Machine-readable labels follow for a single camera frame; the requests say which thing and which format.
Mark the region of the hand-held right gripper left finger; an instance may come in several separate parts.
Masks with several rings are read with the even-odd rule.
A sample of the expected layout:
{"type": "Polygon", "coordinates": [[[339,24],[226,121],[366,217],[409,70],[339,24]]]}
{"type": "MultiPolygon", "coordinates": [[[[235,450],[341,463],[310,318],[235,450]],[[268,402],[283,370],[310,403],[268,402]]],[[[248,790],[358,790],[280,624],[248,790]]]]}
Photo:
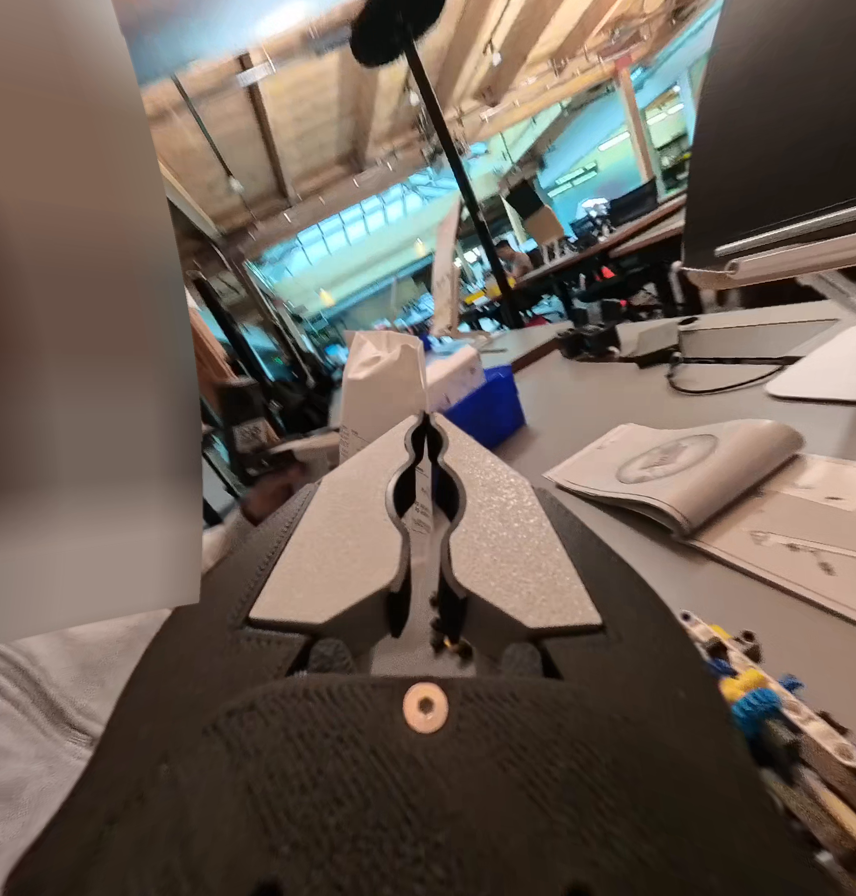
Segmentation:
{"type": "Polygon", "coordinates": [[[426,422],[396,424],[322,478],[248,614],[251,627],[341,641],[359,668],[414,668],[426,615],[416,516],[426,422]]]}

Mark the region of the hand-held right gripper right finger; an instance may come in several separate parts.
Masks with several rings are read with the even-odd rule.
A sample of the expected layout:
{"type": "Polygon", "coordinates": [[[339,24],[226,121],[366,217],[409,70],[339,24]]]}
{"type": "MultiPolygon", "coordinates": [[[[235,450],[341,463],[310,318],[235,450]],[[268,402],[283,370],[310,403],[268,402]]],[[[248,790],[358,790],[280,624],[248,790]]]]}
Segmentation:
{"type": "Polygon", "coordinates": [[[457,599],[462,636],[494,661],[512,644],[603,627],[537,491],[522,477],[524,491],[485,512],[477,512],[477,489],[469,489],[467,514],[457,523],[434,504],[441,524],[434,593],[457,599]]]}

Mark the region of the heap of mixed lego pieces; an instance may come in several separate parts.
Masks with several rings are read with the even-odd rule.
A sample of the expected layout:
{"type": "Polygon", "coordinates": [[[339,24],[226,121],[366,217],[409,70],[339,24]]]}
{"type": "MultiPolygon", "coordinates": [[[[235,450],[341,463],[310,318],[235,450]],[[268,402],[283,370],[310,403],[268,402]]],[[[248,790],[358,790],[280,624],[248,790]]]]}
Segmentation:
{"type": "Polygon", "coordinates": [[[474,657],[474,649],[462,636],[462,613],[456,598],[449,599],[435,592],[430,598],[433,615],[430,619],[430,644],[435,655],[448,653],[460,664],[474,657]]]}

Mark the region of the blue plastic bin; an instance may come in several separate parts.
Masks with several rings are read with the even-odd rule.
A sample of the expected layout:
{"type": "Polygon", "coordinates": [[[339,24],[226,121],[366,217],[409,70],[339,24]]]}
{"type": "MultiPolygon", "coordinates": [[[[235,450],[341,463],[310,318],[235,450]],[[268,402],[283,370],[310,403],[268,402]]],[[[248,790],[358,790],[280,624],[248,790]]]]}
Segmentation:
{"type": "Polygon", "coordinates": [[[467,514],[469,489],[477,489],[477,512],[503,506],[526,489],[522,476],[495,456],[526,416],[510,364],[482,370],[484,379],[426,422],[424,452],[433,467],[431,496],[451,524],[467,514]]]}

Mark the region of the printed white paper bag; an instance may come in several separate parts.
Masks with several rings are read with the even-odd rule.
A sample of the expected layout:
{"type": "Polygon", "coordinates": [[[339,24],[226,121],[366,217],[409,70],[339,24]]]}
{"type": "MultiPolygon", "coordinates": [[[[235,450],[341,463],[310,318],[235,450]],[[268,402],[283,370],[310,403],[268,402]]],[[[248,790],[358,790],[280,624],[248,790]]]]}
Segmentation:
{"type": "MultiPolygon", "coordinates": [[[[346,462],[411,416],[422,417],[427,404],[421,342],[390,330],[347,333],[348,358],[340,404],[341,462],[346,462]]],[[[432,465],[424,440],[415,444],[414,504],[404,515],[410,535],[412,591],[407,621],[399,638],[374,649],[374,673],[415,670],[434,656],[430,643],[430,550],[434,540],[432,465]]]]}

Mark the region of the lego instruction booklet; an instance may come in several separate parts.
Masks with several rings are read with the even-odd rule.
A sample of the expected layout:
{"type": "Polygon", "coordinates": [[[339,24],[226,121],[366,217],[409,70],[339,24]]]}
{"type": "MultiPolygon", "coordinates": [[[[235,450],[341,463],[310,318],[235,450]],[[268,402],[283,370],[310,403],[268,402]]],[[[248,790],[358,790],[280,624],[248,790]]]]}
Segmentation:
{"type": "Polygon", "coordinates": [[[545,478],[856,623],[856,462],[803,447],[796,429],[772,420],[623,424],[545,478]]]}

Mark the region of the partly built lego model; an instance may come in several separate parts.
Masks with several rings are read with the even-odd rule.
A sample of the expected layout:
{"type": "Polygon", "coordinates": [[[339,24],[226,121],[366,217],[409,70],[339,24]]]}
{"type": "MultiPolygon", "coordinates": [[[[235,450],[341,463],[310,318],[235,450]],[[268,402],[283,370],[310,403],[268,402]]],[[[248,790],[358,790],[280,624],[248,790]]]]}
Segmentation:
{"type": "Polygon", "coordinates": [[[856,895],[856,742],[803,699],[794,676],[765,671],[756,635],[737,636],[690,611],[678,620],[717,682],[759,777],[790,831],[835,882],[856,895]]]}

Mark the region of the black power adapter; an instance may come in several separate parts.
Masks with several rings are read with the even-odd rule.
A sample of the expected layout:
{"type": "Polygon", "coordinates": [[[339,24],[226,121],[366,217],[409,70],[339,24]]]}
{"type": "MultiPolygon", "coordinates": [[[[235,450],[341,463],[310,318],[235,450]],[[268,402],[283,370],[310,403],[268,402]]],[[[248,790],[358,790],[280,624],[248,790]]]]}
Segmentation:
{"type": "Polygon", "coordinates": [[[619,322],[614,327],[617,359],[639,368],[668,362],[677,352],[681,329],[697,322],[697,316],[619,322]]]}

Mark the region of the propped board with printed sheet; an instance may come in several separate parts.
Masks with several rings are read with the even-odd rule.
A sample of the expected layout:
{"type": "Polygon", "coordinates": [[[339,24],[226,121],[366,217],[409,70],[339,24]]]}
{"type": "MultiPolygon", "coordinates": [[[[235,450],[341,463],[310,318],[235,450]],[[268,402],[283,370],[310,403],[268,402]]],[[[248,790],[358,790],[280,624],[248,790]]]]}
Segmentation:
{"type": "Polygon", "coordinates": [[[458,327],[460,274],[455,260],[461,206],[461,198],[457,196],[436,232],[431,287],[434,299],[432,335],[436,339],[451,338],[458,327]]]}

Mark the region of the small black propped board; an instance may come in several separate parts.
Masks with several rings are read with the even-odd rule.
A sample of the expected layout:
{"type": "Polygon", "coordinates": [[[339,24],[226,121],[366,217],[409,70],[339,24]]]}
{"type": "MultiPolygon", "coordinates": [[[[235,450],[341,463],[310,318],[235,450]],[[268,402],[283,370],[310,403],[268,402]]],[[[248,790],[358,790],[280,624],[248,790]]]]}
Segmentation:
{"type": "Polygon", "coordinates": [[[538,245],[548,245],[566,237],[554,210],[546,204],[530,180],[511,185],[502,198],[518,215],[527,235],[538,245]]]}

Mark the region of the black pole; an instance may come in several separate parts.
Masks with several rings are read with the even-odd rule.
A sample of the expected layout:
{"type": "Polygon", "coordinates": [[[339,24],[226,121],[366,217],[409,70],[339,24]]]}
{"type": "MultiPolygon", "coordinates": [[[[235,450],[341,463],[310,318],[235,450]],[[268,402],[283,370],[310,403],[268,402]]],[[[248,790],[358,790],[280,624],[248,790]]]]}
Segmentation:
{"type": "Polygon", "coordinates": [[[491,265],[500,290],[499,303],[503,324],[511,330],[524,327],[521,312],[513,297],[508,275],[498,255],[477,196],[447,126],[441,103],[426,73],[417,49],[421,39],[442,14],[443,1],[367,1],[356,16],[349,46],[355,61],[365,69],[378,69],[404,57],[413,76],[422,106],[449,163],[462,200],[482,248],[491,265]]]}

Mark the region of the black wood-edged board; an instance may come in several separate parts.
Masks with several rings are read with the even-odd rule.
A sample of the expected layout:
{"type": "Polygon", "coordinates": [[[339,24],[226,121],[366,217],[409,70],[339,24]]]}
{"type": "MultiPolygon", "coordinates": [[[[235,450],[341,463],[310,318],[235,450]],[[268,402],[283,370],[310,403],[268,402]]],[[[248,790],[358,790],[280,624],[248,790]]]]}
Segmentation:
{"type": "Polygon", "coordinates": [[[728,1],[702,82],[683,262],[856,231],[856,1],[728,1]]]}

